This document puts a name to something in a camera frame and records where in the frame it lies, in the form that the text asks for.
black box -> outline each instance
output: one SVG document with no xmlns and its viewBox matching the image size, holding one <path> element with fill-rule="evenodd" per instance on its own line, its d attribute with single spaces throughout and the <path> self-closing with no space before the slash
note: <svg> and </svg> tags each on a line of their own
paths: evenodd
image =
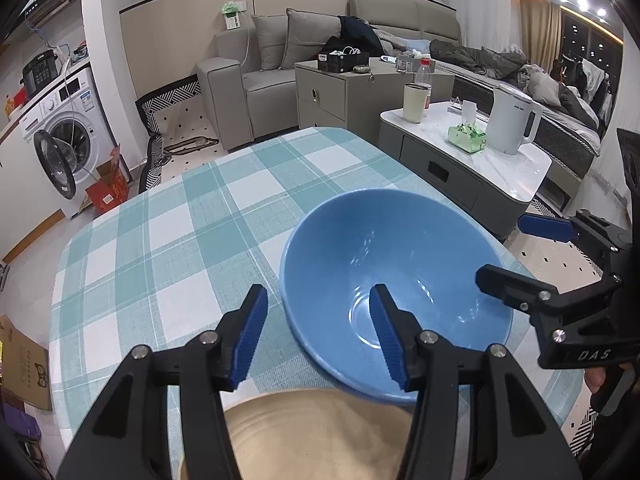
<svg viewBox="0 0 640 480">
<path fill-rule="evenodd" d="M 369 65 L 369 53 L 318 54 L 318 70 L 341 74 L 352 72 L 356 65 Z"/>
</svg>

tablecloth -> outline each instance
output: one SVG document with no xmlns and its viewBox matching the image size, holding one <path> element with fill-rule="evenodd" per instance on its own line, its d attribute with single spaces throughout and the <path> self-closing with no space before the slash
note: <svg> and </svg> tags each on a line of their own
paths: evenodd
<svg viewBox="0 0 640 480">
<path fill-rule="evenodd" d="M 280 255 L 303 216 L 336 194 L 396 187 L 449 199 L 376 147 L 340 128 L 308 128 L 203 164 L 106 213 L 60 257 L 52 298 L 50 382 L 68 442 L 122 358 L 137 344 L 181 346 L 236 309 L 252 283 L 269 311 L 249 377 L 229 404 L 284 388 L 326 387 L 286 323 L 278 293 Z M 476 222 L 505 268 L 526 269 Z M 507 347 L 558 423 L 582 386 L 577 371 L 541 370 L 528 317 L 514 312 Z M 182 453 L 179 398 L 168 428 L 174 472 Z"/>
</svg>

white kettle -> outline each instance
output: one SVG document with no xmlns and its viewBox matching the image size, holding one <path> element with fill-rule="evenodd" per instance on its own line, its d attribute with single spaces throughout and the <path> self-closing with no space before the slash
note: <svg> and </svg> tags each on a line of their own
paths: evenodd
<svg viewBox="0 0 640 480">
<path fill-rule="evenodd" d="M 486 126 L 486 142 L 499 152 L 516 155 L 521 144 L 536 138 L 542 105 L 505 84 L 494 88 L 494 108 Z"/>
</svg>

kettle handle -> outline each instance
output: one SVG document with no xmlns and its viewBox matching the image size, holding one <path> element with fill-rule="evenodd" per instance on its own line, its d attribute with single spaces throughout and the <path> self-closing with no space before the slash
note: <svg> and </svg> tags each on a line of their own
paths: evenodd
<svg viewBox="0 0 640 480">
<path fill-rule="evenodd" d="M 536 116 L 534 117 L 533 122 L 531 123 L 530 129 L 528 131 L 525 130 L 525 132 L 524 132 L 524 134 L 522 136 L 521 144 L 529 144 L 530 142 L 533 142 L 533 140 L 536 138 L 536 133 L 538 132 L 538 127 L 540 126 L 540 119 L 542 118 L 542 105 L 540 103 L 532 101 L 531 102 L 531 111 Z"/>
</svg>

washing machine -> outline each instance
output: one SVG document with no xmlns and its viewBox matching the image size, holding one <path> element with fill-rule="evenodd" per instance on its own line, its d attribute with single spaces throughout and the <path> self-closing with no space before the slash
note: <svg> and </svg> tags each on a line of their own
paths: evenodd
<svg viewBox="0 0 640 480">
<path fill-rule="evenodd" d="M 111 160 L 115 146 L 95 89 L 91 67 L 48 92 L 20 120 L 42 170 L 60 196 L 67 218 L 86 204 L 86 188 L 100 178 L 96 168 Z"/>
</svg>

